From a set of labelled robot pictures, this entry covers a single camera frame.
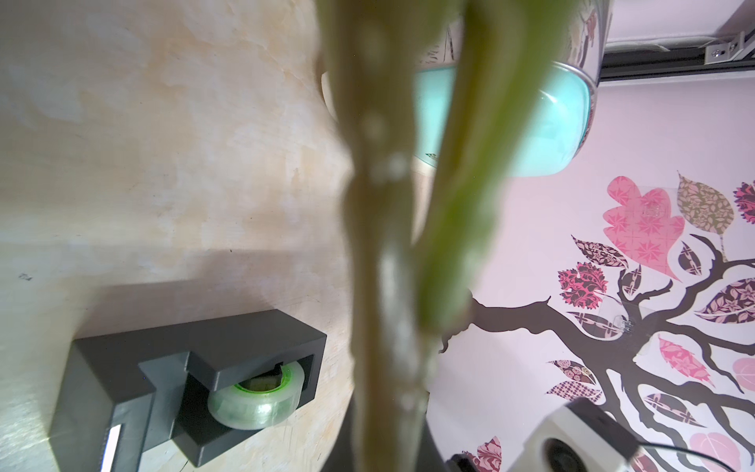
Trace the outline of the clear tape roll green core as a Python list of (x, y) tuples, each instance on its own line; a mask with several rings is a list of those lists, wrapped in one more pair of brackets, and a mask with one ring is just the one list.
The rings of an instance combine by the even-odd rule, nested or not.
[(298, 362), (210, 393), (208, 411), (217, 422), (242, 431), (275, 426), (298, 408), (306, 375)]

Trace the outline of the peach artificial rose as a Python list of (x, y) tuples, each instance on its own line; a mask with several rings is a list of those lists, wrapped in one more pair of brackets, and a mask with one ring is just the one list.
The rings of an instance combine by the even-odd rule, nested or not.
[(412, 254), (414, 75), (426, 49), (413, 1), (321, 1), (322, 50), (353, 165), (343, 218), (353, 277), (352, 450), (359, 471), (416, 468), (427, 360)]

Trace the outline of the black tape dispenser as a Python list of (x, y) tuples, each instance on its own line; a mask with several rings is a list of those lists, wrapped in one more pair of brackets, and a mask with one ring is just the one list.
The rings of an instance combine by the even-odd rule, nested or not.
[(72, 342), (49, 442), (62, 471), (136, 471), (174, 442), (201, 467), (253, 432), (217, 422), (211, 393), (297, 361), (316, 396), (326, 334), (279, 310)]

